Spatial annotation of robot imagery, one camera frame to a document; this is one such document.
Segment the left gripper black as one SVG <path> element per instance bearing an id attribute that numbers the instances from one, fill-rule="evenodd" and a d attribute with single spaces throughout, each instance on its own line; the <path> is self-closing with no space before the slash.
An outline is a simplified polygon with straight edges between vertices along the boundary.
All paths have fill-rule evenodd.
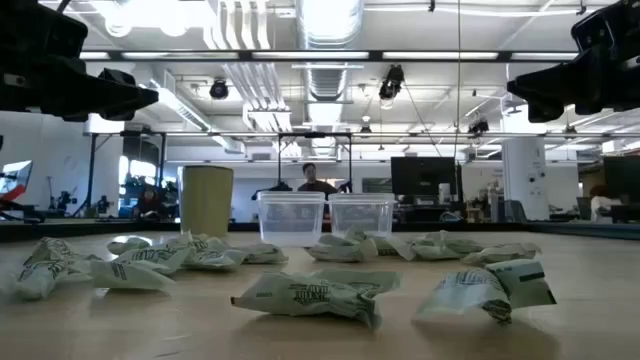
<path id="1" fill-rule="evenodd" d="M 155 90 L 137 85 L 133 75 L 103 68 L 87 72 L 83 60 L 61 56 L 1 53 L 1 110 L 39 112 L 65 121 L 130 121 L 137 110 L 159 101 Z"/>

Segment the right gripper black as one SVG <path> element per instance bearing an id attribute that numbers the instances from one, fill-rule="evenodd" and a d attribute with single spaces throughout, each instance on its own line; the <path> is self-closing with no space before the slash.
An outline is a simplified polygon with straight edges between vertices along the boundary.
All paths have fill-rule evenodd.
<path id="1" fill-rule="evenodd" d="M 530 123 L 560 118 L 566 105 L 578 114 L 604 109 L 624 112 L 639 107 L 639 38 L 608 44 L 575 37 L 579 55 L 566 63 L 517 76 L 507 90 L 528 103 Z"/>

